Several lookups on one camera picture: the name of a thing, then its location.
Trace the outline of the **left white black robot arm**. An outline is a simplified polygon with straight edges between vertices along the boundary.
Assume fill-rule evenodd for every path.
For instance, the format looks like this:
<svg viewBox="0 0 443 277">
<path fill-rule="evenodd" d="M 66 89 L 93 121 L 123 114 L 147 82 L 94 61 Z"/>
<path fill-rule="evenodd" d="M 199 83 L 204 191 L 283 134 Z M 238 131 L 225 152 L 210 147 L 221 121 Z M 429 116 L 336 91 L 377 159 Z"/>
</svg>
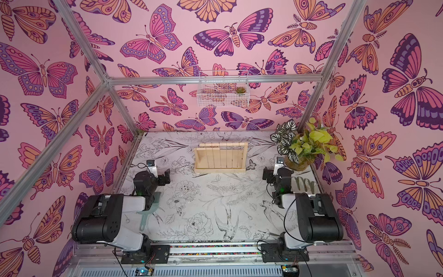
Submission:
<svg viewBox="0 0 443 277">
<path fill-rule="evenodd" d="M 79 244 L 107 244 L 127 253 L 151 253 L 151 241 L 143 234 L 148 216 L 158 209 L 161 193 L 156 189 L 171 182 L 170 169 L 161 175 L 142 171 L 135 175 L 135 195 L 91 196 L 72 227 L 72 239 Z M 139 232 L 123 226 L 126 214 L 142 216 Z"/>
</svg>

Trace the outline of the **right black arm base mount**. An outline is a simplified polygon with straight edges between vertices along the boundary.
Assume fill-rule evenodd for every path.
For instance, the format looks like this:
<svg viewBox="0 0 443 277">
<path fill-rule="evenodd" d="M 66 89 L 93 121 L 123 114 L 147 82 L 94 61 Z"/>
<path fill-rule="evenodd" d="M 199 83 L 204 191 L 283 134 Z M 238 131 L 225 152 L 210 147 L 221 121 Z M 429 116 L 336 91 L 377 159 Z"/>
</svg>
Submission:
<svg viewBox="0 0 443 277">
<path fill-rule="evenodd" d="M 261 243 L 258 246 L 264 263 L 277 262 L 309 262 L 308 251 L 302 249 L 288 249 L 278 244 Z"/>
</svg>

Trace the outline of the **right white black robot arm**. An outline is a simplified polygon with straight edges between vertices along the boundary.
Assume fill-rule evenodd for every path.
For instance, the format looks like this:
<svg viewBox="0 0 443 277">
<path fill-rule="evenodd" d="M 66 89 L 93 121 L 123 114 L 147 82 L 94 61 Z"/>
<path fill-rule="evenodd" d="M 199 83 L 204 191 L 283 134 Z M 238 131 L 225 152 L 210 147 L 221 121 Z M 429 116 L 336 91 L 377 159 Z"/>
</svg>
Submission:
<svg viewBox="0 0 443 277">
<path fill-rule="evenodd" d="M 263 170 L 263 180 L 274 188 L 271 204 L 283 210 L 278 248 L 299 250 L 316 242 L 341 241 L 343 228 L 330 196 L 292 191 L 293 173 L 285 167 Z"/>
</svg>

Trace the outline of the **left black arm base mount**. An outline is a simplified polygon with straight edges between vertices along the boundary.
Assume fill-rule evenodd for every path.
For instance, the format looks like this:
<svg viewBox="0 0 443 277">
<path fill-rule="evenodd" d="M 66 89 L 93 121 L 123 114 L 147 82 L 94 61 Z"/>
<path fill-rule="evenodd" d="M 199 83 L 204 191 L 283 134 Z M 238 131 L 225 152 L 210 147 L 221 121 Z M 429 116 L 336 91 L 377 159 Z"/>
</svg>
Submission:
<svg viewBox="0 0 443 277">
<path fill-rule="evenodd" d="M 122 264 L 167 264 L 170 257 L 171 245 L 151 245 L 148 251 L 140 249 L 135 252 L 124 252 Z"/>
</svg>

